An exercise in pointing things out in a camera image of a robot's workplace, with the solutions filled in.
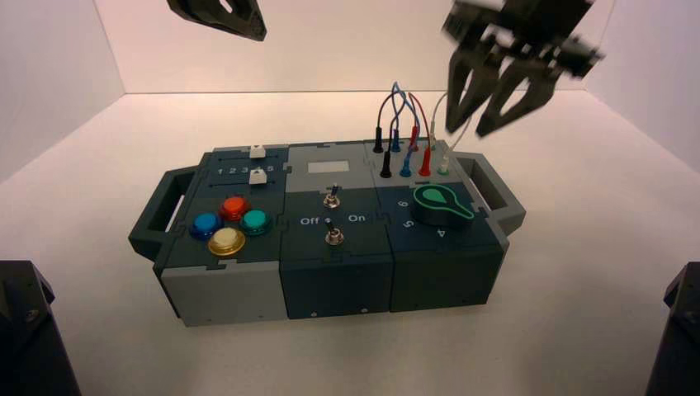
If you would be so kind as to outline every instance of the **colored button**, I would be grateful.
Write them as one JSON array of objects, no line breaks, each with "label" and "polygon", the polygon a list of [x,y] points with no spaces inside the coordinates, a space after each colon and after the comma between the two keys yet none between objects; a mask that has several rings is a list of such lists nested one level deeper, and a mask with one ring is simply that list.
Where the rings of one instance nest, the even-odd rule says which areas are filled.
[{"label": "colored button", "polygon": [[209,250],[216,256],[231,256],[243,248],[245,235],[237,229],[220,229],[209,240]]},{"label": "colored button", "polygon": [[233,196],[221,205],[221,217],[228,221],[239,221],[250,210],[250,204],[240,196]]},{"label": "colored button", "polygon": [[218,231],[224,224],[214,213],[200,214],[195,218],[190,227],[190,234],[196,239],[206,241]]},{"label": "colored button", "polygon": [[243,216],[241,229],[246,235],[262,235],[270,225],[270,216],[262,210],[251,210]]}]

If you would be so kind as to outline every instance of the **green button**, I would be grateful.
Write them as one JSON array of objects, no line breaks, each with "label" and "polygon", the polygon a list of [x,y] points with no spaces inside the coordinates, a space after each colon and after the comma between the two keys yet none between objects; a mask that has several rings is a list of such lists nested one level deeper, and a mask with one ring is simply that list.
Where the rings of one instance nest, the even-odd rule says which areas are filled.
[{"label": "green button", "polygon": [[241,229],[247,235],[260,235],[265,233],[270,218],[262,210],[250,210],[241,220]]}]

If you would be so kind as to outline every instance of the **white wall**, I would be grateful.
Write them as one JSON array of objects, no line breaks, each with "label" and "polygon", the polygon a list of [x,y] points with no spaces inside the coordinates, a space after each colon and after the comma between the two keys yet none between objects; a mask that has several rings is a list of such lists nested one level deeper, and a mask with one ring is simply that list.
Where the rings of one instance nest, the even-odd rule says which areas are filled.
[{"label": "white wall", "polygon": [[700,171],[700,2],[617,0],[587,88]]},{"label": "white wall", "polygon": [[0,182],[123,93],[91,0],[0,0]]},{"label": "white wall", "polygon": [[[263,43],[184,21],[166,0],[96,1],[127,92],[386,90],[395,79],[442,90],[454,50],[441,32],[452,0],[258,0]],[[581,22],[585,40],[600,41],[613,1]]]}]

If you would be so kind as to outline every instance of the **handle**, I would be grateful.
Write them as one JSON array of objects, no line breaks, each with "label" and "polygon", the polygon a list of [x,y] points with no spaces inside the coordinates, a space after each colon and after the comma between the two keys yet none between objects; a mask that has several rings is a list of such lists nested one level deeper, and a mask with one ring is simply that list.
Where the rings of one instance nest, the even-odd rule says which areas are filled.
[{"label": "handle", "polygon": [[506,235],[523,225],[525,208],[483,154],[452,153],[451,157],[460,165],[457,168],[464,171],[462,176],[468,177],[484,198],[489,217],[498,222]]},{"label": "handle", "polygon": [[163,175],[129,235],[131,247],[141,256],[155,261],[168,234],[168,222],[180,198],[186,195],[197,168],[185,167]]}]

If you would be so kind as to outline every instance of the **blue button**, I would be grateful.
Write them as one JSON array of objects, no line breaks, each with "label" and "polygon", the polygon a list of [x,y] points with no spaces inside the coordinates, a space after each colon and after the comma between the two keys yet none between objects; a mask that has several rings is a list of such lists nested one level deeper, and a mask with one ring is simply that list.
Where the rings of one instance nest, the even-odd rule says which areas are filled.
[{"label": "blue button", "polygon": [[190,227],[190,234],[194,238],[206,241],[223,226],[224,223],[218,215],[214,213],[204,213],[195,218],[195,221]]},{"label": "blue button", "polygon": [[262,210],[250,210],[243,216],[240,226],[246,235],[261,235],[267,232],[270,216]]}]

